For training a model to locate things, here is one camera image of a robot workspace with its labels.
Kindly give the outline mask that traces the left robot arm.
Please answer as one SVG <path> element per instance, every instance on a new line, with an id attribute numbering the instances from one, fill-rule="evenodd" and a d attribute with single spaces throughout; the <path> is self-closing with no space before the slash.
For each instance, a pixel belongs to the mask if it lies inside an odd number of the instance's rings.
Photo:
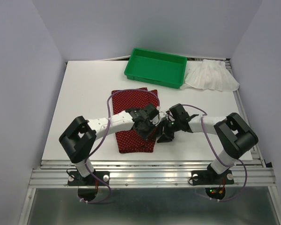
<path id="1" fill-rule="evenodd" d="M 109 118 L 86 120 L 76 117 L 59 138 L 59 142 L 70 161 L 79 172 L 79 180 L 91 184 L 95 179 L 89 155 L 96 140 L 121 131 L 135 130 L 146 140 L 159 125 L 166 114 L 160 107 L 149 104 L 144 108 L 130 108 Z"/>

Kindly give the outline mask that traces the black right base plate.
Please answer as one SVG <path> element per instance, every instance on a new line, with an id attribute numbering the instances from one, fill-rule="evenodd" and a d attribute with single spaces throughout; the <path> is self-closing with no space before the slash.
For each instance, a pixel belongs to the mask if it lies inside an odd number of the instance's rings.
<path id="1" fill-rule="evenodd" d="M 232 185 L 234 184 L 234 178 L 231 170 L 222 174 L 217 174 L 211 170 L 195 170 L 191 171 L 188 183 L 192 186 Z"/>

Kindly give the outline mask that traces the red polka dot skirt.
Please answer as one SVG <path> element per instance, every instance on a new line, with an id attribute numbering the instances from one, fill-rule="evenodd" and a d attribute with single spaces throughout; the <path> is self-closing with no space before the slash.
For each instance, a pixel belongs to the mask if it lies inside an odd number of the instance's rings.
<path id="1" fill-rule="evenodd" d="M 157 90 L 148 90 L 146 87 L 138 91 L 126 90 L 112 92 L 113 114 L 122 111 L 127 112 L 133 118 L 133 127 L 128 131 L 120 131 L 115 134 L 119 153 L 152 153 L 154 151 L 155 138 L 153 133 L 148 133 L 150 122 L 143 112 L 149 104 L 154 107 L 159 105 Z"/>

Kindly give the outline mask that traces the white skirt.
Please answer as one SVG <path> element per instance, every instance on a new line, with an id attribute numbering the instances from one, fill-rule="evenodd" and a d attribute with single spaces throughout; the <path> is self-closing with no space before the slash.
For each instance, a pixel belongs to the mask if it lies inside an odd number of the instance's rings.
<path id="1" fill-rule="evenodd" d="M 191 61 L 186 72 L 181 90 L 194 88 L 199 90 L 216 90 L 234 92 L 239 83 L 220 60 Z"/>

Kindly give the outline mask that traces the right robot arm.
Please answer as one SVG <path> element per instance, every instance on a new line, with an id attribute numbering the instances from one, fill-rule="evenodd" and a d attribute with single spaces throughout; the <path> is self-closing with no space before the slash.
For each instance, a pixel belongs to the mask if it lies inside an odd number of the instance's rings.
<path id="1" fill-rule="evenodd" d="M 187 104 L 177 104 L 166 112 L 156 128 L 155 138 L 158 143 L 168 143 L 178 131 L 203 133 L 206 137 L 215 156 L 206 171 L 207 180 L 212 183 L 221 180 L 223 173 L 259 142 L 238 113 L 209 117 L 204 110 Z"/>

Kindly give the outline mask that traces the green plastic bin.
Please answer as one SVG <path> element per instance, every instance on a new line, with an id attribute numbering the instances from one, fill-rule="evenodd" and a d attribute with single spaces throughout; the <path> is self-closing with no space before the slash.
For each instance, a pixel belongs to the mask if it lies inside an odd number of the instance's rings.
<path id="1" fill-rule="evenodd" d="M 179 89 L 186 64 L 184 56 L 134 48 L 124 74 L 130 80 Z"/>

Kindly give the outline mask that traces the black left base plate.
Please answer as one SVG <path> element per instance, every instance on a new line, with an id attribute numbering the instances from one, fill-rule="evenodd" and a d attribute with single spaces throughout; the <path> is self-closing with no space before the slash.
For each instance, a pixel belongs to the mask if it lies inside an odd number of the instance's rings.
<path id="1" fill-rule="evenodd" d="M 68 171 L 66 170 L 68 175 L 67 185 L 70 187 L 78 187 L 78 186 L 103 186 L 103 184 L 96 180 L 92 175 L 87 176 L 86 178 L 82 177 L 80 173 L 76 171 Z M 109 184 L 109 171 L 95 171 L 95 176 L 97 176 L 102 181 Z"/>

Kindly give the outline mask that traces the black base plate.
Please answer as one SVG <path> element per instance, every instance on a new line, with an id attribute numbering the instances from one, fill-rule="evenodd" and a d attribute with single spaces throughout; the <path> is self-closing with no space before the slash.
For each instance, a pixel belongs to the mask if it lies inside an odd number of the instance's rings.
<path id="1" fill-rule="evenodd" d="M 231 170 L 222 174 L 217 174 L 211 170 L 195 170 L 191 171 L 188 183 L 192 186 L 232 185 L 234 184 L 234 178 Z"/>
<path id="2" fill-rule="evenodd" d="M 76 171 L 68 171 L 66 170 L 68 175 L 67 185 L 70 187 L 78 187 L 78 186 L 103 186 L 103 184 L 96 180 L 92 175 L 87 176 L 86 178 L 82 177 L 80 173 Z M 95 176 L 97 176 L 102 181 L 109 184 L 109 171 L 95 171 Z"/>

